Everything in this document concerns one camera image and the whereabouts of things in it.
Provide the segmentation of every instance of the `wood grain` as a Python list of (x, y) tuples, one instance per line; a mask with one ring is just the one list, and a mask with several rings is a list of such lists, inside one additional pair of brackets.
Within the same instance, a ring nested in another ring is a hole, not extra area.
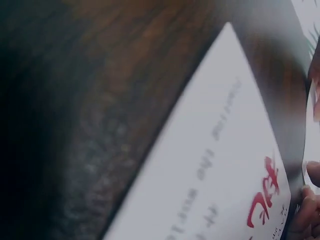
[(257, 79), (294, 207), (310, 59), (289, 0), (3, 0), (4, 239), (101, 239), (226, 22)]

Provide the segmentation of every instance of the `red character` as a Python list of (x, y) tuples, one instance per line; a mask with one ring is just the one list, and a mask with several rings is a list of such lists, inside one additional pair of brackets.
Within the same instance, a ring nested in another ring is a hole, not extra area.
[[(266, 218), (269, 219), (268, 207), (271, 208), (272, 206), (271, 198), (274, 194), (279, 195), (280, 193), (278, 179), (277, 179), (279, 169), (276, 168), (276, 162), (274, 161), (274, 159), (271, 159), (270, 157), (266, 156), (264, 158), (264, 167), (268, 173), (267, 177), (264, 177), (262, 179), (262, 188), (263, 188), (264, 195), (261, 192), (258, 192), (254, 196), (254, 199), (252, 201), (251, 208), (249, 211), (249, 215), (247, 218), (247, 222), (246, 222), (246, 224), (250, 228), (255, 227), (252, 223), (252, 216), (256, 206), (260, 204), (263, 208), (262, 212), (259, 215), (259, 218), (262, 219), (262, 225), (264, 225), (266, 223)], [(268, 190), (273, 186), (275, 188), (274, 193), (269, 193)]]
[[(264, 159), (264, 165), (265, 169), (268, 172), (268, 176), (264, 177), (262, 180), (262, 187), (263, 187), (263, 193), (265, 196), (266, 204), (269, 208), (272, 206), (271, 198), (273, 194), (279, 195), (279, 185), (278, 185), (278, 171), (279, 169), (276, 169), (276, 162), (271, 159), (270, 157), (266, 156)], [(272, 188), (274, 186), (274, 193), (268, 193), (268, 189)]]
[(269, 219), (269, 213), (268, 213), (267, 205), (264, 200), (264, 196), (262, 195), (261, 192), (258, 192), (252, 201), (252, 205), (251, 205), (251, 208), (249, 211), (248, 219), (246, 221), (246, 224), (250, 228), (255, 227), (254, 224), (252, 223), (252, 215), (254, 214), (254, 211), (255, 211), (257, 204), (260, 204), (263, 208), (262, 212), (259, 215), (260, 219), (262, 218), (262, 225), (264, 225), (266, 223), (266, 217)]

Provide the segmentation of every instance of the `paper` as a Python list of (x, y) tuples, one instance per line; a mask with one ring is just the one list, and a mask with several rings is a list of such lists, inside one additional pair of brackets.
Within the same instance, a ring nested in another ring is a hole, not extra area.
[(306, 37), (310, 58), (315, 54), (320, 35), (320, 1), (291, 0), (302, 31)]
[(307, 162), (320, 162), (320, 124), (314, 121), (314, 105), (316, 103), (316, 88), (314, 83), (311, 84), (305, 117), (305, 143), (302, 161), (302, 172), (305, 184), (310, 185), (315, 194), (320, 194), (320, 188), (313, 185), (307, 173)]
[(104, 240), (278, 240), (290, 199), (259, 89), (228, 23)]

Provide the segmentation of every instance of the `dark wooden surface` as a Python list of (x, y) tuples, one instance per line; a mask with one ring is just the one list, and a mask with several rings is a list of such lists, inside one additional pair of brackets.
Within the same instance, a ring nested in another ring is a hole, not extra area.
[(295, 196), (310, 60), (289, 0), (2, 0), (1, 238), (100, 239), (228, 21)]

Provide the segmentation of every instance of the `card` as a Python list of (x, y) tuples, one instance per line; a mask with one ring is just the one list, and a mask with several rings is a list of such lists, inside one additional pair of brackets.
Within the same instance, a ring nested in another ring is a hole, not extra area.
[(304, 154), (302, 161), (302, 172), (305, 184), (309, 185), (315, 194), (320, 194), (320, 188), (315, 186), (307, 173), (307, 162), (320, 162), (320, 123), (314, 121), (314, 105), (317, 101), (316, 87), (314, 83), (311, 84), (305, 117), (305, 143)]
[(278, 240), (290, 199), (262, 97), (227, 23), (104, 240)]
[(306, 37), (309, 55), (315, 54), (320, 35), (320, 1), (319, 0), (291, 0), (302, 31)]

